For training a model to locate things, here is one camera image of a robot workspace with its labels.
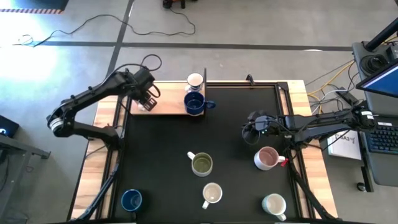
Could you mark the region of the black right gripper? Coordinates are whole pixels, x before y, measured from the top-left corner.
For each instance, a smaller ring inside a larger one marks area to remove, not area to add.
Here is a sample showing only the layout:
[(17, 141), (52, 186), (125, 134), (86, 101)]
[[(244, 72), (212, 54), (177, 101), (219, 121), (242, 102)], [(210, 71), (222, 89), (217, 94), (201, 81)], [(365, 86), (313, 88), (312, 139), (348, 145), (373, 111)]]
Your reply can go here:
[(257, 142), (257, 136), (278, 135), (280, 134), (279, 125), (276, 119), (266, 114), (265, 111), (254, 111), (248, 116), (248, 123), (245, 125), (247, 134), (247, 142)]

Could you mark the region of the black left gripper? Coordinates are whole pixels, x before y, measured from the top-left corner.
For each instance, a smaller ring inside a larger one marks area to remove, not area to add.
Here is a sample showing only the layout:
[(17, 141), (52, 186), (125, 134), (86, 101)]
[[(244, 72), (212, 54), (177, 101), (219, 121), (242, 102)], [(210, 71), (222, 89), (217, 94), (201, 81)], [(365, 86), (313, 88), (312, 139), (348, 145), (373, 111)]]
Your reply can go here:
[(143, 108), (142, 100), (147, 100), (145, 109), (151, 111), (156, 105), (155, 98), (150, 98), (149, 88), (152, 86), (155, 78), (147, 68), (140, 68), (133, 76), (135, 87), (132, 92), (132, 99), (136, 100), (137, 106)]

